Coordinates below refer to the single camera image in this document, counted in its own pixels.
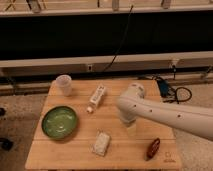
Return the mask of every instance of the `wooden tabletop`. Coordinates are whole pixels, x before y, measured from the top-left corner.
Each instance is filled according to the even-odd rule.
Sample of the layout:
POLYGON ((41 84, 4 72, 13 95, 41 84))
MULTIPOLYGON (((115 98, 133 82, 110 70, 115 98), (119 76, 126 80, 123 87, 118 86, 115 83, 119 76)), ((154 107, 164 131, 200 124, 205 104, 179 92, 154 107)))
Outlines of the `wooden tabletop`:
POLYGON ((155 81, 75 80, 70 97, 62 96, 54 81, 41 113, 26 169, 180 169, 181 161, 171 128, 143 118, 126 128, 118 118, 116 99, 132 82, 144 85, 146 99, 161 100, 155 81), (107 95, 102 105, 93 114, 88 114, 89 98, 100 83, 107 87, 107 95), (52 141, 42 132, 41 120, 48 110, 60 105, 70 106, 77 112, 79 125, 75 133, 64 140, 52 141), (92 153, 98 131, 104 131, 112 138, 105 157, 92 153), (146 161, 147 147, 157 137, 161 139, 160 149, 152 160, 146 161))

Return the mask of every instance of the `green bowl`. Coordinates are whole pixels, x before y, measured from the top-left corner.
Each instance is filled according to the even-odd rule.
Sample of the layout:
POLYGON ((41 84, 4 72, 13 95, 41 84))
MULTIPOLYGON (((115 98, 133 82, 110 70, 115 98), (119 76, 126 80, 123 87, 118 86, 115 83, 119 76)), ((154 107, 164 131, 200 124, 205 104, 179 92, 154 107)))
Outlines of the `green bowl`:
POLYGON ((68 136, 76 128, 78 118, 76 112, 67 106, 58 106, 44 116, 42 130, 50 138, 60 140, 68 136))

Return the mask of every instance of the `paper cup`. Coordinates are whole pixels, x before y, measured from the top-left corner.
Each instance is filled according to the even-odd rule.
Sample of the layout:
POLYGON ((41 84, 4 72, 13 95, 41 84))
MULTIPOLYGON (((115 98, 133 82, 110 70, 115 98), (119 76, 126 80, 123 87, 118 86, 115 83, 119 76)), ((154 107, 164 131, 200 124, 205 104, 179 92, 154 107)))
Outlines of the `paper cup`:
POLYGON ((56 85, 64 96, 70 96, 72 92, 72 78, 69 75, 60 75, 56 78, 56 85))

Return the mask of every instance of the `wire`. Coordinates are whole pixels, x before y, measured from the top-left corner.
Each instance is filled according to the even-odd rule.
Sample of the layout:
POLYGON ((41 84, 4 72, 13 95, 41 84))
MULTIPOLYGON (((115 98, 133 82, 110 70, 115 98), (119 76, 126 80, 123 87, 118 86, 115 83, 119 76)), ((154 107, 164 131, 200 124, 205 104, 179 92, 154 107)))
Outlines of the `wire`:
POLYGON ((130 19, 131 19, 131 14, 132 14, 133 8, 134 8, 134 5, 132 5, 131 8, 130 8, 129 15, 128 15, 128 18, 127 18, 126 28, 125 28, 125 31, 124 31, 124 34, 123 34, 123 38, 121 39, 120 45, 119 45, 118 49, 117 49, 116 52, 115 52, 114 58, 113 58, 112 61, 103 69, 102 72, 107 71, 107 70, 112 66, 112 64, 114 63, 114 61, 115 61, 115 59, 117 58, 118 54, 120 53, 121 48, 123 47, 123 45, 124 45, 124 43, 125 43, 125 40, 126 40, 126 37, 127 37, 127 33, 128 33, 128 31, 129 31, 130 19))
POLYGON ((189 90, 188 88, 186 88, 186 87, 178 87, 178 88, 173 88, 170 84, 168 84, 163 78, 161 78, 161 77, 159 77, 159 76, 154 76, 154 77, 152 77, 152 79, 155 79, 157 82, 159 82, 159 81, 163 81, 164 82, 164 84, 166 85, 166 86, 168 86, 168 92, 167 92, 167 94, 166 94, 166 98, 171 98, 171 99, 169 99, 169 100, 164 100, 163 102, 165 102, 165 103, 174 103, 174 102, 176 102, 177 104, 179 104, 179 103, 181 103, 181 102, 187 102, 187 101, 189 101, 191 98, 192 98, 192 92, 191 92, 191 90, 189 90), (179 97, 178 97, 178 92, 180 91, 180 90, 184 90, 184 91, 186 91, 187 93, 188 93, 188 97, 187 98, 185 98, 185 99, 180 99, 179 97))

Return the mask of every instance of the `black wall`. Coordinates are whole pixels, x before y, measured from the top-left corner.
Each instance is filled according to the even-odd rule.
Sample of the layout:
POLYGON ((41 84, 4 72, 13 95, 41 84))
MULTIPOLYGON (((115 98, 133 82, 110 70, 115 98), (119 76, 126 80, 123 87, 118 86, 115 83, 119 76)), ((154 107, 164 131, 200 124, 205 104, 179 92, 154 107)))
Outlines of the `black wall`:
MULTIPOLYGON (((0 58, 112 55, 128 14, 0 18, 0 58)), ((213 51, 213 11, 132 14, 120 54, 213 51)))

